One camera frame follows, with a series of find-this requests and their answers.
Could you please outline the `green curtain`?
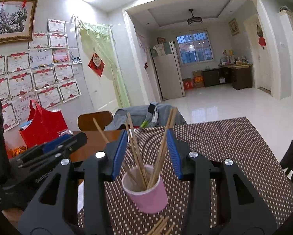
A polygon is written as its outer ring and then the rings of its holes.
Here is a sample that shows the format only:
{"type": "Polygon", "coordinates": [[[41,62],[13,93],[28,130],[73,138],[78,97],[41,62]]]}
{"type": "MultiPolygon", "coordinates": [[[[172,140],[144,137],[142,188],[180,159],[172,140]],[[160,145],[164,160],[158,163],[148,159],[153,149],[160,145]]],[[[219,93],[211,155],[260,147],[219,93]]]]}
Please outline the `green curtain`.
{"type": "Polygon", "coordinates": [[[130,101],[118,65],[111,27],[106,24],[84,22],[80,19],[77,24],[83,52],[89,56],[89,60],[94,52],[98,54],[105,63],[102,76],[112,80],[117,104],[121,108],[129,107],[130,101]]]}

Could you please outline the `brown wooden chair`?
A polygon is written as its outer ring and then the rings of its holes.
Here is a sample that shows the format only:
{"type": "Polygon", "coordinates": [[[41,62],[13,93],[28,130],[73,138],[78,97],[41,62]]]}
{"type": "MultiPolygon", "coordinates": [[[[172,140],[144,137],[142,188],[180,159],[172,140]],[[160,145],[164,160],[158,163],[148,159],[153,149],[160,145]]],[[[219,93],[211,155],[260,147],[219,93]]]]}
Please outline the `brown wooden chair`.
{"type": "Polygon", "coordinates": [[[81,131],[96,131],[98,130],[94,121],[100,126],[102,130],[108,126],[112,120],[113,115],[110,111],[93,112],[89,114],[82,114],[78,117],[78,127],[81,131]]]}

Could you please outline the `beige refrigerator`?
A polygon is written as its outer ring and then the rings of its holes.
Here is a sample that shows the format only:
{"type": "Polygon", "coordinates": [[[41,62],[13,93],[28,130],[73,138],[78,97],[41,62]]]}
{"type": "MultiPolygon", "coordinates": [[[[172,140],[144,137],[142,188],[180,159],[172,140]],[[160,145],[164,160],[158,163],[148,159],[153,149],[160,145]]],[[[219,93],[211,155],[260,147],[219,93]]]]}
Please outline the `beige refrigerator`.
{"type": "Polygon", "coordinates": [[[175,42],[165,42],[151,48],[162,100],[185,97],[181,66],[175,42]]]}

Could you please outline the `framed blossom painting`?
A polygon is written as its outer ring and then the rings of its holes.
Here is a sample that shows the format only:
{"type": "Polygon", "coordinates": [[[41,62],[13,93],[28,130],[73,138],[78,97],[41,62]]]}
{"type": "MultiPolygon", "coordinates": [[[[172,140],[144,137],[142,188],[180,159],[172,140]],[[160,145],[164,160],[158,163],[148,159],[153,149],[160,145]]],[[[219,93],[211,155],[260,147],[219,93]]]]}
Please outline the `framed blossom painting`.
{"type": "Polygon", "coordinates": [[[33,40],[38,0],[0,0],[0,45],[33,40]]]}

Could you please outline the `grey jacket on chair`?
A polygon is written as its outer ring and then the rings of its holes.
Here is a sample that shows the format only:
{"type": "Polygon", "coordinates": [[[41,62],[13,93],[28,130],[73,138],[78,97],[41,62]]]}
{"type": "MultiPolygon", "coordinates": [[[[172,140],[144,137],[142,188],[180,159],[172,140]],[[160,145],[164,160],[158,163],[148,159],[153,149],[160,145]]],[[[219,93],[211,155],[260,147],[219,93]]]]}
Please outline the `grey jacket on chair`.
{"type": "Polygon", "coordinates": [[[173,108],[169,104],[151,102],[149,105],[118,109],[112,122],[105,127],[105,130],[124,128],[128,113],[131,115],[131,120],[135,128],[165,126],[170,110],[173,108]]]}

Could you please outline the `plastic wrapped packet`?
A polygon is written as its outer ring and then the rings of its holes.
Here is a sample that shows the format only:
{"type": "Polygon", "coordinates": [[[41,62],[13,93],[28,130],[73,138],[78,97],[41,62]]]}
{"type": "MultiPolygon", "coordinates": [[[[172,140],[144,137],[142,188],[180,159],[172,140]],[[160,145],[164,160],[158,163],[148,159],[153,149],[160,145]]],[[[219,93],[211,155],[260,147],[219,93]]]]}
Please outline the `plastic wrapped packet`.
{"type": "Polygon", "coordinates": [[[66,134],[70,135],[70,130],[69,129],[62,130],[62,131],[58,132],[59,137],[61,137],[63,135],[66,135],[66,134]]]}

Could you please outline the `brown polka dot mat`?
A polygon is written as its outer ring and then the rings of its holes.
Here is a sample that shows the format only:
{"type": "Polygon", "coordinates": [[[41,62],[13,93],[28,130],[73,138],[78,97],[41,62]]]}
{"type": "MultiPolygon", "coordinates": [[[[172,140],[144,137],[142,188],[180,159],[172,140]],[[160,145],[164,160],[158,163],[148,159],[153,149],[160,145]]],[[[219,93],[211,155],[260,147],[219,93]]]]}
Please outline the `brown polka dot mat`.
{"type": "Polygon", "coordinates": [[[159,181],[147,193],[129,193],[122,170],[106,182],[108,234],[272,234],[293,212],[288,177],[251,122],[234,118],[135,132],[152,172],[163,140],[159,181]]]}

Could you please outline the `barred window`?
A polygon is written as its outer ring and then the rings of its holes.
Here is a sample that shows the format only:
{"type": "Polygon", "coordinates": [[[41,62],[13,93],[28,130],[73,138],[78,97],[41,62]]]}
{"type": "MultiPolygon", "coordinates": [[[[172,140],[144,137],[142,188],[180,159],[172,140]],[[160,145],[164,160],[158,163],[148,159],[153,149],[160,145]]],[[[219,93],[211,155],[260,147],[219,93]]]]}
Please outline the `barred window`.
{"type": "Polygon", "coordinates": [[[212,61],[214,59],[207,31],[177,36],[176,40],[183,65],[212,61]]]}

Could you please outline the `pink cylindrical cup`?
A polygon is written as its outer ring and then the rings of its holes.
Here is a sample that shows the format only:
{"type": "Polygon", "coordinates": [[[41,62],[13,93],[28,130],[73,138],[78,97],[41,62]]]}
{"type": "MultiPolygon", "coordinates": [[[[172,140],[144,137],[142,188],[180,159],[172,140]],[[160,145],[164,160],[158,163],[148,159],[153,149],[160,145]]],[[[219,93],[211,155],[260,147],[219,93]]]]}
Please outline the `pink cylindrical cup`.
{"type": "Polygon", "coordinates": [[[145,214],[156,214],[167,206],[168,197],[161,174],[153,187],[142,190],[128,172],[122,177],[122,188],[125,194],[132,200],[138,210],[145,214]]]}

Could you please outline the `red gift bag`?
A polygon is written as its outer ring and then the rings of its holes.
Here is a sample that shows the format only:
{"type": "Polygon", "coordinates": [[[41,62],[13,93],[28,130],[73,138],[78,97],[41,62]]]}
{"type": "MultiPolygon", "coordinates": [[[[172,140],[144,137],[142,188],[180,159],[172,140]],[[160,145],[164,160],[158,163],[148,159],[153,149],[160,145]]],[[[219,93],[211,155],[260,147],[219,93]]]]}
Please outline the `red gift bag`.
{"type": "Polygon", "coordinates": [[[59,134],[68,129],[60,110],[48,111],[42,108],[35,100],[31,100],[30,113],[27,121],[30,124],[20,129],[20,135],[28,148],[50,142],[59,137],[59,134]]]}

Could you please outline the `dark wooden desk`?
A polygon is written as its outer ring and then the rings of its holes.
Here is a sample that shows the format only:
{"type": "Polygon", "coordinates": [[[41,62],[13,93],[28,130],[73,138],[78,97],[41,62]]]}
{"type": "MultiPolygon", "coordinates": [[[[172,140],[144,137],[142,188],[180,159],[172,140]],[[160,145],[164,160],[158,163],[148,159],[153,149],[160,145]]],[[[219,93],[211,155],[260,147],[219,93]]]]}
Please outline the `dark wooden desk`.
{"type": "Polygon", "coordinates": [[[204,86],[212,87],[231,84],[236,90],[248,89],[253,86],[252,64],[221,65],[218,68],[202,71],[204,86]]]}

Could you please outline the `black ceiling lamp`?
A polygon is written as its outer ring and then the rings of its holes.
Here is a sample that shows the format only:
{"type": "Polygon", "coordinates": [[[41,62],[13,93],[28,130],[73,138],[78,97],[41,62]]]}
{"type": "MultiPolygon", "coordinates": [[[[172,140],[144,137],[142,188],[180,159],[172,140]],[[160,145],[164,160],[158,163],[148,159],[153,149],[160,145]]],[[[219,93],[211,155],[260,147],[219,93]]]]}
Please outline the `black ceiling lamp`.
{"type": "Polygon", "coordinates": [[[193,9],[188,9],[188,11],[191,13],[191,17],[189,18],[189,19],[187,19],[187,24],[188,25],[193,25],[193,24],[195,24],[195,23],[202,23],[203,22],[203,20],[202,20],[202,18],[201,17],[199,17],[199,16],[194,16],[194,14],[193,14],[193,9]]]}

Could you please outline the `red diamond wall decoration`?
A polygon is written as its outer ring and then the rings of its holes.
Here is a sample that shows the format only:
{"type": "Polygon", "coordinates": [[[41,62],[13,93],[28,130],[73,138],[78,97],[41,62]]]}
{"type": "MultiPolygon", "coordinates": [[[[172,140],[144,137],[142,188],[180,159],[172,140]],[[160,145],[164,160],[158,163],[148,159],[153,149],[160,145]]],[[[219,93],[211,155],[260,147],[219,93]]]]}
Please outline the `red diamond wall decoration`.
{"type": "Polygon", "coordinates": [[[103,69],[104,69],[105,63],[102,61],[102,59],[98,56],[97,53],[94,52],[92,55],[88,67],[94,71],[99,77],[102,76],[103,74],[103,69]]]}

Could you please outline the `wooden chopstick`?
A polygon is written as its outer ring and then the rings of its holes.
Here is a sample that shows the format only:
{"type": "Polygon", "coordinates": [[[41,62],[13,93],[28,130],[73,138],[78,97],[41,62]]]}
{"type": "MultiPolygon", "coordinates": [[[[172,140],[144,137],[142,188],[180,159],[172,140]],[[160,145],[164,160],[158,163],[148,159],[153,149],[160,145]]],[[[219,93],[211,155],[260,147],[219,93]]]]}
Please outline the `wooden chopstick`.
{"type": "Polygon", "coordinates": [[[124,129],[121,130],[118,139],[110,142],[105,136],[103,130],[96,123],[96,120],[94,119],[93,121],[103,140],[106,142],[104,150],[96,152],[96,158],[104,160],[100,169],[100,172],[103,174],[104,181],[115,181],[120,174],[121,168],[123,167],[131,178],[138,184],[137,179],[132,175],[129,167],[123,162],[128,143],[128,132],[124,129]]]}
{"type": "Polygon", "coordinates": [[[147,232],[147,235],[169,235],[173,231],[175,224],[169,224],[169,217],[162,217],[159,221],[147,232]]]}
{"type": "Polygon", "coordinates": [[[139,149],[139,146],[138,146],[138,143],[137,143],[133,122],[132,122],[131,115],[130,115],[129,112],[127,113],[127,118],[128,118],[128,122],[129,122],[131,132],[132,132],[132,139],[133,139],[133,143],[134,143],[135,154],[136,154],[136,157],[137,157],[138,166],[139,166],[140,171],[141,171],[141,176],[142,176],[142,180],[143,180],[144,189],[147,189],[147,184],[148,184],[147,173],[146,173],[146,170],[144,168],[144,163],[143,163],[142,158],[141,158],[140,149],[139,149]]]}
{"type": "Polygon", "coordinates": [[[162,136],[157,160],[156,160],[155,166],[153,168],[153,172],[151,174],[150,180],[148,182],[147,189],[151,189],[156,184],[156,182],[159,178],[162,163],[164,161],[166,150],[167,150],[167,143],[166,143],[167,132],[169,131],[170,128],[172,128],[174,126],[177,111],[178,111],[178,109],[176,107],[174,107],[173,109],[170,110],[169,117],[168,117],[168,120],[167,120],[167,123],[165,126],[165,130],[164,130],[164,133],[162,136]]]}

